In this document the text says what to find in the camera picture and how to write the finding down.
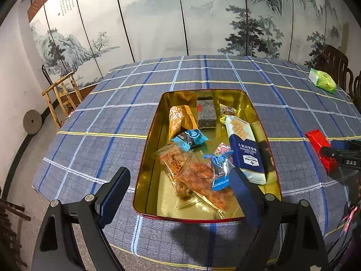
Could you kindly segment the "orange snack bag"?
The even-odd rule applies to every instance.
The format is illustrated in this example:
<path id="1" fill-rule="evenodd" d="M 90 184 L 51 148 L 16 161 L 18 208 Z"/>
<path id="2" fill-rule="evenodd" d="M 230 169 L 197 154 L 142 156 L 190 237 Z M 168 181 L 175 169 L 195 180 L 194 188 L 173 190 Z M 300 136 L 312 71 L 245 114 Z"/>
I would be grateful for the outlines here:
<path id="1" fill-rule="evenodd" d="M 188 105 L 172 106 L 169 110 L 169 139 L 186 130 L 197 129 L 197 122 Z"/>

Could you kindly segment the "clear orange cracker pack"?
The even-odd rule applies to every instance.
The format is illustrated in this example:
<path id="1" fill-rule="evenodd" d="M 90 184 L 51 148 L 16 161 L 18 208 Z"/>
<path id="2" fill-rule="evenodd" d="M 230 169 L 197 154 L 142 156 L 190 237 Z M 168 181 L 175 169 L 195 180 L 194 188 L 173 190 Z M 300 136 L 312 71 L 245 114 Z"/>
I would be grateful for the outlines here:
<path id="1" fill-rule="evenodd" d="M 187 186 L 217 210 L 227 212 L 231 201 L 235 198 L 230 187 L 215 191 L 212 189 L 213 172 L 210 167 L 203 163 L 197 156 L 191 154 L 186 159 L 176 182 Z"/>

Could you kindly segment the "dark sesame block snack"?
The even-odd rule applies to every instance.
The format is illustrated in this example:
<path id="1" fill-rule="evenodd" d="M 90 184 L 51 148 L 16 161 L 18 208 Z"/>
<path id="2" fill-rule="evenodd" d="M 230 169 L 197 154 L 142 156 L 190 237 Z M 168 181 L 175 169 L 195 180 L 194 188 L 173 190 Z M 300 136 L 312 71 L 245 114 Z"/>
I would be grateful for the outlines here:
<path id="1" fill-rule="evenodd" d="M 216 128 L 217 115 L 214 101 L 212 99 L 198 99 L 197 113 L 199 129 Z"/>

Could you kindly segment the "painted folding screen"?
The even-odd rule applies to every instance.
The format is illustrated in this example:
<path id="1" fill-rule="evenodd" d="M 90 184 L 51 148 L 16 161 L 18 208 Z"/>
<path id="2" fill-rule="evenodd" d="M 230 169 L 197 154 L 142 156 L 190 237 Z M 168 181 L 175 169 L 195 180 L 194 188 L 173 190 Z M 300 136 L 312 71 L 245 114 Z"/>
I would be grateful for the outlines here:
<path id="1" fill-rule="evenodd" d="M 342 0 L 32 0 L 29 25 L 48 76 L 79 87 L 136 61 L 198 54 L 282 59 L 313 66 L 341 48 Z"/>

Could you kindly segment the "clear fried twist snack bag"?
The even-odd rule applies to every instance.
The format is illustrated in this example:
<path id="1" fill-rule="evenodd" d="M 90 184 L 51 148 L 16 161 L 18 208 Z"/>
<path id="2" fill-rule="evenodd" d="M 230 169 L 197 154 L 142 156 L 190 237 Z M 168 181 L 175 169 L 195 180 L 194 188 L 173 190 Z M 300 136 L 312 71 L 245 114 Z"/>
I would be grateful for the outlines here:
<path id="1" fill-rule="evenodd" d="M 177 210 L 190 207 L 199 201 L 196 194 L 186 184 L 176 180 L 189 157 L 190 152 L 183 151 L 175 143 L 167 144 L 155 153 L 155 159 L 160 163 L 175 190 Z"/>

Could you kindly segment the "blue plaid tablecloth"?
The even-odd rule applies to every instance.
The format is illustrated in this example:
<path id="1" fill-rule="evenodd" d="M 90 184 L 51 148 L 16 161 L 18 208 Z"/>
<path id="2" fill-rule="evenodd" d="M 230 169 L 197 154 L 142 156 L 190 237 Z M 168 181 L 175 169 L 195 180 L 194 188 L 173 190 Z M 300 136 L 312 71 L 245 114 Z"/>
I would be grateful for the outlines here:
<path id="1" fill-rule="evenodd" d="M 240 169 L 264 193 L 309 202 L 329 262 L 360 217 L 356 164 L 329 172 L 323 145 L 360 141 L 360 113 L 292 62 L 230 55 L 139 61 L 111 69 L 57 132 L 32 186 L 65 205 L 89 198 L 123 167 L 122 202 L 104 234 L 136 257 L 192 270 L 233 270 L 256 236 Z"/>

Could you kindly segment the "yellow cake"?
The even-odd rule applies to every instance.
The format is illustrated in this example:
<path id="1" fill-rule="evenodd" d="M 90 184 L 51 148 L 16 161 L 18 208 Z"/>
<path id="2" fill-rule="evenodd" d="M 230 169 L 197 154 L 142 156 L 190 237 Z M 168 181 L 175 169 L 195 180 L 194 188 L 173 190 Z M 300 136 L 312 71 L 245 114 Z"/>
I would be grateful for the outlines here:
<path id="1" fill-rule="evenodd" d="M 220 104 L 220 122 L 222 124 L 226 124 L 226 116 L 236 116 L 237 115 L 237 109 L 231 107 L 231 106 L 226 106 L 223 104 Z"/>

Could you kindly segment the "pink cube snack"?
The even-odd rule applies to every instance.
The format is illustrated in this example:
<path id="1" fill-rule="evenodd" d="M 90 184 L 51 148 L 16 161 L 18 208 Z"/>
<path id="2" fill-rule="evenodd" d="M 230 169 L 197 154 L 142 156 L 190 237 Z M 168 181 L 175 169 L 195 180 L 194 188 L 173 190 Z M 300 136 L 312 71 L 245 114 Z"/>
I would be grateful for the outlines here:
<path id="1" fill-rule="evenodd" d="M 231 150 L 230 146 L 226 145 L 225 143 L 220 143 L 214 151 L 214 154 L 226 155 L 230 159 L 230 162 L 233 163 L 233 151 Z"/>

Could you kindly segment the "red snack packet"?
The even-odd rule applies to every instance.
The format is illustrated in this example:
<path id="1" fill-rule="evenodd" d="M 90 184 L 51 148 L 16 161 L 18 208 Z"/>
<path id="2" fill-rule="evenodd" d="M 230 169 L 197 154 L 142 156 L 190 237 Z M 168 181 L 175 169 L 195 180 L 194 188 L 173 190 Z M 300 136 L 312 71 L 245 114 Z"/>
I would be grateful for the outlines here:
<path id="1" fill-rule="evenodd" d="M 338 167 L 338 162 L 336 159 L 329 157 L 327 155 L 326 149 L 331 148 L 330 144 L 328 143 L 326 137 L 320 130 L 312 130 L 307 132 L 306 137 L 311 142 L 312 147 L 317 153 L 321 163 L 323 164 L 327 175 L 331 175 L 333 171 L 335 171 Z"/>

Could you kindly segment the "blue soda cracker pack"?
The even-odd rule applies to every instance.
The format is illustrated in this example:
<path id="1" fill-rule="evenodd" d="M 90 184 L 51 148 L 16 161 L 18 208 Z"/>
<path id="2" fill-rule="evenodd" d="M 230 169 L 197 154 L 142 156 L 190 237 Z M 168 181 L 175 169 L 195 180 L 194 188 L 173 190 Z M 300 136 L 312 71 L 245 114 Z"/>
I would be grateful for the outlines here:
<path id="1" fill-rule="evenodd" d="M 234 166 L 239 168 L 251 183 L 265 185 L 266 175 L 250 124 L 236 116 L 226 116 L 224 121 L 233 151 Z"/>

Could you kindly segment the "blue dark candy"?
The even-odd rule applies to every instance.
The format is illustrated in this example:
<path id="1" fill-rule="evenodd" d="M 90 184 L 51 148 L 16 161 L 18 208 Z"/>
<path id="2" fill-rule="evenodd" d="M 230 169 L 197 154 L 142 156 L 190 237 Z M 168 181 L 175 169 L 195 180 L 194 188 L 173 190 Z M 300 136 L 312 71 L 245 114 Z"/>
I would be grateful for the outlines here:
<path id="1" fill-rule="evenodd" d="M 212 189 L 220 191 L 229 186 L 229 174 L 234 165 L 223 154 L 204 154 L 203 159 L 209 159 L 213 171 Z"/>

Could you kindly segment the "dark wooden chair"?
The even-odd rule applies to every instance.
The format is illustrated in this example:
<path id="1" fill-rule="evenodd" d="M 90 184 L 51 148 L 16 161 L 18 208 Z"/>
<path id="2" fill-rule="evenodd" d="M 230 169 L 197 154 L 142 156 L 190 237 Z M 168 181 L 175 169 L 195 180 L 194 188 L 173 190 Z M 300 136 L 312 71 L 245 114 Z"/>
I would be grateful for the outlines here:
<path id="1" fill-rule="evenodd" d="M 324 51 L 317 57 L 316 69 L 328 73 L 334 82 L 348 94 L 352 94 L 354 75 L 348 67 L 348 58 L 331 45 L 326 45 Z"/>
<path id="2" fill-rule="evenodd" d="M 361 113 L 361 72 L 354 79 L 351 98 L 356 109 Z"/>

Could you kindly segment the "blue chocolate candy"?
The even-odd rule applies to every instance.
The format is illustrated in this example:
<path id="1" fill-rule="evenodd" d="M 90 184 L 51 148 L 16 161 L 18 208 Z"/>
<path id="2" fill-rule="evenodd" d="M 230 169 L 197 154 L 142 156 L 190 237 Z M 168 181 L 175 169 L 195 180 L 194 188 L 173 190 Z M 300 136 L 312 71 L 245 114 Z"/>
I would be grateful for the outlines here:
<path id="1" fill-rule="evenodd" d="M 201 130 L 191 129 L 178 134 L 171 140 L 184 152 L 188 152 L 197 146 L 201 146 L 208 141 L 209 138 L 207 138 Z"/>

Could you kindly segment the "green tissue pack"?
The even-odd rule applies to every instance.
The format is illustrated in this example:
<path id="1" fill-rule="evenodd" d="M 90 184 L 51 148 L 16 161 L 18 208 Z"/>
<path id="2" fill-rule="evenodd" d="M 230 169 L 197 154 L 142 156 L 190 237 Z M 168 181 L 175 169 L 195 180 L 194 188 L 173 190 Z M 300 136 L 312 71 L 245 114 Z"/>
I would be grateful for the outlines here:
<path id="1" fill-rule="evenodd" d="M 336 93 L 337 85 L 328 73 L 316 69 L 310 69 L 308 78 L 316 87 L 322 89 L 323 91 L 330 94 Z"/>

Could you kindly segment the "round stone disc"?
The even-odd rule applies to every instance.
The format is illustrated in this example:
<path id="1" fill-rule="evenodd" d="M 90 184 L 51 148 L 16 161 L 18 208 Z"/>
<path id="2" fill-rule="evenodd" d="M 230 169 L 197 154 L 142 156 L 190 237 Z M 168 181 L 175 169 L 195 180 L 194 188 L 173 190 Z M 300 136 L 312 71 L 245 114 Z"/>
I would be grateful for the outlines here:
<path id="1" fill-rule="evenodd" d="M 23 127 L 27 134 L 36 135 L 42 127 L 42 116 L 37 110 L 29 110 L 23 118 Z"/>

